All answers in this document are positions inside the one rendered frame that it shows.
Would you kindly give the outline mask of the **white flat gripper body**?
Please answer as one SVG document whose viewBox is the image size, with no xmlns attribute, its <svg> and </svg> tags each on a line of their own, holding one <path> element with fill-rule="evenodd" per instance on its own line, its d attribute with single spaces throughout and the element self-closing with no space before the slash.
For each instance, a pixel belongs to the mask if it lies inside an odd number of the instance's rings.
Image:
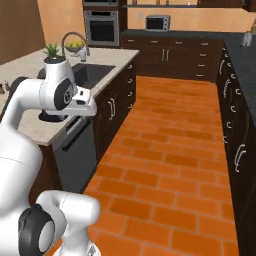
<svg viewBox="0 0 256 256">
<path fill-rule="evenodd" d="M 95 116 L 97 113 L 97 105 L 94 99 L 88 102 L 83 100 L 72 101 L 65 109 L 65 115 L 72 116 Z"/>
</svg>

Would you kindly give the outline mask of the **silver toaster oven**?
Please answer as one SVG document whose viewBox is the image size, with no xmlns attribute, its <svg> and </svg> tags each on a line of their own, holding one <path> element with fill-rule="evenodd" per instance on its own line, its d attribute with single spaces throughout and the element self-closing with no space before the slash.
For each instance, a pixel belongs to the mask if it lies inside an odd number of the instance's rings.
<svg viewBox="0 0 256 256">
<path fill-rule="evenodd" d="M 145 30 L 153 32 L 167 32 L 170 29 L 169 15 L 148 15 L 145 19 Z"/>
</svg>

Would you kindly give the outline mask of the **dark brown cupboard door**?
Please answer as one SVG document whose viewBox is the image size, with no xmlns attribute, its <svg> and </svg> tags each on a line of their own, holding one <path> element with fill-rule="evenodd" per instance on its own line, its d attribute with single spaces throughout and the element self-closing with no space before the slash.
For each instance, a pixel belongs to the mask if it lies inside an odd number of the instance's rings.
<svg viewBox="0 0 256 256">
<path fill-rule="evenodd" d="M 96 97 L 97 115 L 94 118 L 94 137 L 96 147 L 96 158 L 100 162 L 115 134 L 123 122 L 123 85 L 120 82 L 112 81 Z M 116 115 L 110 118 L 110 105 L 108 100 L 115 100 Z"/>
</svg>

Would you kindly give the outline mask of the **dark sink basin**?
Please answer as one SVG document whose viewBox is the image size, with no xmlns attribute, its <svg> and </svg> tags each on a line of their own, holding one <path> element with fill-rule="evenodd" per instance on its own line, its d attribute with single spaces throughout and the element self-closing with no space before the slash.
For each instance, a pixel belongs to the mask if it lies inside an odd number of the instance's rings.
<svg viewBox="0 0 256 256">
<path fill-rule="evenodd" d="M 113 65 L 85 63 L 78 63 L 72 67 L 76 85 L 86 89 L 92 89 L 113 69 Z"/>
</svg>

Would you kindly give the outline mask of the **grey dishwasher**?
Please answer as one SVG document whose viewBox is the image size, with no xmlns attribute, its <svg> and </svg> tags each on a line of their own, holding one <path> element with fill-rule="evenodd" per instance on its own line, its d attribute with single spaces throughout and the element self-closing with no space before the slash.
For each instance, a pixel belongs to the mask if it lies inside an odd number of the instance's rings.
<svg viewBox="0 0 256 256">
<path fill-rule="evenodd" d="M 72 137 L 88 122 L 77 141 L 64 152 Z M 82 193 L 94 174 L 97 166 L 93 123 L 90 117 L 76 117 L 52 143 L 62 189 Z"/>
</svg>

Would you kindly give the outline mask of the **silver curved tap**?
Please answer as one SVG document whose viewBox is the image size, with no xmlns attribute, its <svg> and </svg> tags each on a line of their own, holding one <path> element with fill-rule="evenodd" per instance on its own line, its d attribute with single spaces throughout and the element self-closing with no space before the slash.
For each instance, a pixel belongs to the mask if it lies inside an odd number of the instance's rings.
<svg viewBox="0 0 256 256">
<path fill-rule="evenodd" d="M 65 40 L 70 35 L 78 36 L 81 39 L 81 41 L 83 42 L 83 45 L 79 46 L 77 48 L 71 48 L 71 47 L 66 46 Z M 78 32 L 75 32 L 75 31 L 67 32 L 63 36 L 62 41 L 61 41 L 61 51 L 62 51 L 62 56 L 65 56 L 65 51 L 68 51 L 71 53 L 72 57 L 79 57 L 82 62 L 85 62 L 87 57 L 90 55 L 90 50 L 89 50 L 87 39 L 83 35 L 81 35 Z"/>
</svg>

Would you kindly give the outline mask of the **bowl of yellow fruit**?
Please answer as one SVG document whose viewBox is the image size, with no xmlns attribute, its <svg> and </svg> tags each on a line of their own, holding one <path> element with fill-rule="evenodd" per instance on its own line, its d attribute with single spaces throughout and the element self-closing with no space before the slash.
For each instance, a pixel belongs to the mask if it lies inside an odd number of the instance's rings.
<svg viewBox="0 0 256 256">
<path fill-rule="evenodd" d="M 65 48 L 69 52 L 77 53 L 84 47 L 84 43 L 82 41 L 70 42 L 65 45 Z"/>
</svg>

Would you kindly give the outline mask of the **green potted plant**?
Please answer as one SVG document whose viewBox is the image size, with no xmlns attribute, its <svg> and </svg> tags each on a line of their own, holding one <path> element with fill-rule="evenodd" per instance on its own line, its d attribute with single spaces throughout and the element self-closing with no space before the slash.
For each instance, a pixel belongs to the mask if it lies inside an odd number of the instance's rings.
<svg viewBox="0 0 256 256">
<path fill-rule="evenodd" d="M 58 63 L 64 62 L 66 58 L 63 56 L 60 56 L 58 52 L 59 52 L 59 49 L 57 48 L 57 45 L 49 43 L 44 50 L 44 53 L 46 54 L 46 58 L 44 59 L 44 62 L 47 64 L 58 64 Z"/>
</svg>

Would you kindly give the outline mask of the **small brown countertop items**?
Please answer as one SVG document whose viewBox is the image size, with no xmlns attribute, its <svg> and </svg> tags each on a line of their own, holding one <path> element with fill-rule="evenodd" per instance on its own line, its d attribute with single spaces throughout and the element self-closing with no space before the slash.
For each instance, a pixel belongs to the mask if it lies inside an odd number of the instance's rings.
<svg viewBox="0 0 256 256">
<path fill-rule="evenodd" d="M 11 87 L 7 81 L 3 81 L 0 83 L 0 94 L 4 94 L 5 92 L 9 91 Z"/>
</svg>

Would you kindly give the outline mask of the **dark brown long cupboard run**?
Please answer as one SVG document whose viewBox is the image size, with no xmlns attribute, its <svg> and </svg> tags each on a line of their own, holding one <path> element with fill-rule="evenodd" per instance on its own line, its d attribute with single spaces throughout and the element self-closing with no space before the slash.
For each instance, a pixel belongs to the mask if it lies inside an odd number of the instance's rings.
<svg viewBox="0 0 256 256">
<path fill-rule="evenodd" d="M 139 51 L 138 75 L 214 82 L 223 42 L 207 37 L 126 33 L 120 45 Z"/>
</svg>

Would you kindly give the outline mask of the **dark brown side cupboard run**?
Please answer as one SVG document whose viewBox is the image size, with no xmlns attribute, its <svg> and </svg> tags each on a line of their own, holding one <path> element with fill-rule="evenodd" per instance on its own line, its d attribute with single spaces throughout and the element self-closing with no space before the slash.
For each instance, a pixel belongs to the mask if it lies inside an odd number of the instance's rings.
<svg viewBox="0 0 256 256">
<path fill-rule="evenodd" d="M 239 256 L 256 256 L 256 127 L 225 45 L 216 83 Z"/>
</svg>

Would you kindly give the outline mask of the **silver built-in wall oven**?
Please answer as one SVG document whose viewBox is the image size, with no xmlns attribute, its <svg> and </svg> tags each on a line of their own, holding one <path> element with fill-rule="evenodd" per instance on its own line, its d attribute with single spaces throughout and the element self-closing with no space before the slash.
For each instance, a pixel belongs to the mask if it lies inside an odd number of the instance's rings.
<svg viewBox="0 0 256 256">
<path fill-rule="evenodd" d="M 119 45 L 119 20 L 117 11 L 85 11 L 88 42 L 95 46 Z"/>
</svg>

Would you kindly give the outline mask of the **dark wall shelf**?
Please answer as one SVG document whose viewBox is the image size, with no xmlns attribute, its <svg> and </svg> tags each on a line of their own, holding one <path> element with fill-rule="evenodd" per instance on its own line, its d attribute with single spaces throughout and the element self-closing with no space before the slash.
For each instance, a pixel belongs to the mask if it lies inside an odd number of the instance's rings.
<svg viewBox="0 0 256 256">
<path fill-rule="evenodd" d="M 151 5 L 151 4 L 126 4 L 121 8 L 199 8 L 197 5 Z"/>
</svg>

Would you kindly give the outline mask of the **dark brown wall cupboards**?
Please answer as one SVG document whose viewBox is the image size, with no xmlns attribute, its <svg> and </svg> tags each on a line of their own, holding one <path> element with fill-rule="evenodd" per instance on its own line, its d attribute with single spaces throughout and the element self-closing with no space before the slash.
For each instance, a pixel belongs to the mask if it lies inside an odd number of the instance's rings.
<svg viewBox="0 0 256 256">
<path fill-rule="evenodd" d="M 242 8 L 248 12 L 256 12 L 256 0 L 198 0 L 200 8 Z"/>
</svg>

